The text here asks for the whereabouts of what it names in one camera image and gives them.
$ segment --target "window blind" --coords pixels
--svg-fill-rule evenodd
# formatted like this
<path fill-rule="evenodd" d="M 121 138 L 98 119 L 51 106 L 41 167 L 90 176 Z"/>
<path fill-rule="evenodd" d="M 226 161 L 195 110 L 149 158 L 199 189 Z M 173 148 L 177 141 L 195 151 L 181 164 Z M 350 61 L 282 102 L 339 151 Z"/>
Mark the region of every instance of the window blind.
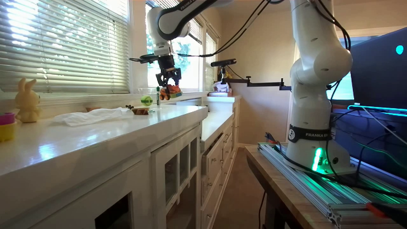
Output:
<path fill-rule="evenodd" d="M 2 0 L 0 88 L 128 92 L 128 0 Z"/>

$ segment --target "monitor screen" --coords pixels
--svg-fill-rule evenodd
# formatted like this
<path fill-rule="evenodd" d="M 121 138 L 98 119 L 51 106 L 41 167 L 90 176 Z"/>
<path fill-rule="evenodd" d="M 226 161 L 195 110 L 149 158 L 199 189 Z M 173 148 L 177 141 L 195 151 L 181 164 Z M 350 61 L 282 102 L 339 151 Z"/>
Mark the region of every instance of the monitor screen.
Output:
<path fill-rule="evenodd" d="M 373 36 L 354 36 L 352 39 L 353 45 L 357 45 L 359 43 L 363 43 L 366 40 L 372 39 Z M 349 71 L 339 83 L 338 88 L 331 87 L 327 90 L 327 97 L 332 100 L 336 104 L 353 104 L 355 101 L 354 95 L 354 85 L 353 85 L 353 72 Z"/>
<path fill-rule="evenodd" d="M 355 101 L 407 108 L 407 27 L 374 36 L 353 47 Z"/>

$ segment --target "wooden floor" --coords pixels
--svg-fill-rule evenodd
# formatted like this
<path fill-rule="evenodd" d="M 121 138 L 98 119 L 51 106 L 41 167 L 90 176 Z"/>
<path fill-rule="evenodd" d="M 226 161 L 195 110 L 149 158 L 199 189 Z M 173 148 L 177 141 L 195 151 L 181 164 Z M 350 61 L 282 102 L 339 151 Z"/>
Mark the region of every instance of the wooden floor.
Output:
<path fill-rule="evenodd" d="M 256 229 L 264 188 L 252 174 L 245 153 L 237 151 L 235 166 L 215 220 L 214 229 Z"/>

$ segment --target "window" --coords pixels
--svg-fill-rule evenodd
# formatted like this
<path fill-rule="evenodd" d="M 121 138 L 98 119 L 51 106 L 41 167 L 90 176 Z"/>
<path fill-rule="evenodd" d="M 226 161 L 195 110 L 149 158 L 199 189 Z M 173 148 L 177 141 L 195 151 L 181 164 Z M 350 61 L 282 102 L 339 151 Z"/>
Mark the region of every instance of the window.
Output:
<path fill-rule="evenodd" d="M 207 33 L 205 36 L 205 53 L 214 53 L 218 49 L 215 38 Z M 213 67 L 212 62 L 217 61 L 215 55 L 205 58 L 205 90 L 213 90 L 214 81 L 218 80 L 218 67 Z"/>
<path fill-rule="evenodd" d="M 175 0 L 157 0 L 157 5 L 163 7 L 175 6 Z M 147 13 L 152 8 L 153 2 L 148 1 Z M 180 36 L 172 40 L 172 48 L 175 53 L 199 54 L 204 52 L 203 38 L 204 27 L 198 20 L 191 20 L 191 31 L 186 36 Z M 148 53 L 154 52 L 152 36 L 148 34 Z M 182 78 L 180 86 L 184 91 L 201 91 L 203 87 L 203 58 L 199 57 L 182 57 L 175 54 L 176 67 L 181 68 Z M 148 85 L 157 86 L 156 73 L 161 72 L 161 68 L 156 62 L 148 64 Z"/>
<path fill-rule="evenodd" d="M 2 0 L 0 88 L 128 92 L 128 0 Z"/>

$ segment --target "black cable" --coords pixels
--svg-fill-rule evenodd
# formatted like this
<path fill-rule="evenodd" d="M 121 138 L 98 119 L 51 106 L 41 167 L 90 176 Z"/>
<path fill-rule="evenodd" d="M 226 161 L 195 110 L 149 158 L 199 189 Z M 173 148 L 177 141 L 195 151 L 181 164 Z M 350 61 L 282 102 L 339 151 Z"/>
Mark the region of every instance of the black cable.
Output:
<path fill-rule="evenodd" d="M 259 207 L 259 229 L 263 229 L 263 208 L 264 208 L 264 202 L 265 202 L 265 197 L 266 197 L 266 190 L 264 190 L 264 197 L 263 200 L 260 202 L 260 207 Z"/>
<path fill-rule="evenodd" d="M 334 91 L 332 91 L 332 94 L 331 94 L 331 97 L 330 97 L 330 102 L 331 102 L 331 109 L 330 109 L 330 111 L 331 111 L 331 113 L 334 113 L 332 99 L 334 99 L 334 95 L 335 95 L 336 90 L 338 90 L 339 86 L 340 86 L 340 82 L 341 82 L 341 80 L 336 81 L 335 88 L 334 88 Z M 329 127 L 330 127 L 330 129 L 332 129 L 332 127 L 334 127 L 332 116 L 330 118 L 330 124 L 329 124 Z M 327 160 L 329 160 L 329 165 L 330 165 L 334 175 L 335 175 L 335 176 L 339 176 L 339 174 L 336 172 L 336 170 L 334 169 L 332 162 L 331 162 L 330 150 L 329 150 L 329 147 L 330 147 L 330 141 L 331 141 L 331 138 L 327 138 L 327 141 L 326 141 Z"/>
<path fill-rule="evenodd" d="M 381 138 L 385 138 L 385 139 L 386 139 L 388 136 L 391 136 L 391 133 L 381 134 L 381 136 L 378 136 L 378 137 L 376 137 L 376 138 L 372 138 L 371 141 L 368 141 L 368 142 L 360 148 L 360 151 L 359 151 L 359 157 L 358 157 L 359 161 L 358 161 L 358 165 L 357 165 L 357 178 L 359 176 L 360 165 L 362 165 L 362 157 L 363 157 L 363 153 L 364 153 L 367 146 L 369 146 L 371 143 L 373 143 L 374 141 L 378 141 L 378 139 L 381 139 Z"/>
<path fill-rule="evenodd" d="M 313 5 L 313 7 L 317 10 L 317 12 L 318 12 L 322 17 L 325 17 L 327 21 L 335 24 L 336 26 L 339 26 L 339 27 L 341 29 L 343 35 L 344 35 L 344 40 L 345 40 L 345 47 L 346 47 L 346 49 L 352 50 L 352 38 L 350 38 L 348 30 L 343 26 L 343 24 L 332 15 L 332 12 L 331 12 L 331 11 L 327 8 L 327 6 L 322 2 L 322 0 L 318 0 L 318 2 L 320 2 L 320 5 L 324 7 L 324 10 L 325 10 L 325 12 L 326 12 L 327 15 L 320 8 L 320 6 L 318 6 L 318 3 L 317 3 L 317 0 L 312 0 L 311 2 L 312 2 L 312 5 Z"/>
<path fill-rule="evenodd" d="M 240 73 L 237 73 L 231 66 L 228 66 L 228 68 L 229 68 L 236 76 L 238 76 L 238 77 L 241 77 L 241 78 L 245 78 L 245 77 L 242 77 Z"/>
<path fill-rule="evenodd" d="M 353 111 L 357 111 L 355 109 L 350 109 L 350 110 L 348 110 L 348 111 L 345 111 L 345 113 L 341 113 L 341 114 L 339 114 L 339 116 L 336 116 L 335 119 L 332 119 L 332 125 L 339 120 L 339 119 L 341 119 L 344 115 L 346 115 L 346 114 L 349 114 L 349 113 L 353 113 Z"/>
<path fill-rule="evenodd" d="M 254 17 L 254 15 L 256 13 L 256 11 L 263 6 L 263 8 L 260 10 L 260 12 L 257 12 L 257 16 L 260 16 L 260 13 L 266 8 L 266 6 L 269 5 L 268 1 L 261 0 L 261 2 L 256 6 L 256 8 L 252 11 L 252 13 L 249 16 L 249 19 L 243 22 L 243 25 L 238 29 L 238 31 L 236 31 L 221 48 L 218 48 L 215 52 L 213 53 L 207 53 L 207 54 L 187 54 L 187 53 L 179 53 L 179 55 L 184 55 L 184 57 L 212 57 L 215 55 L 226 49 L 228 49 L 231 45 L 233 45 L 238 39 L 241 39 L 241 36 L 247 31 L 249 27 L 246 27 L 246 25 L 251 21 L 251 19 Z"/>

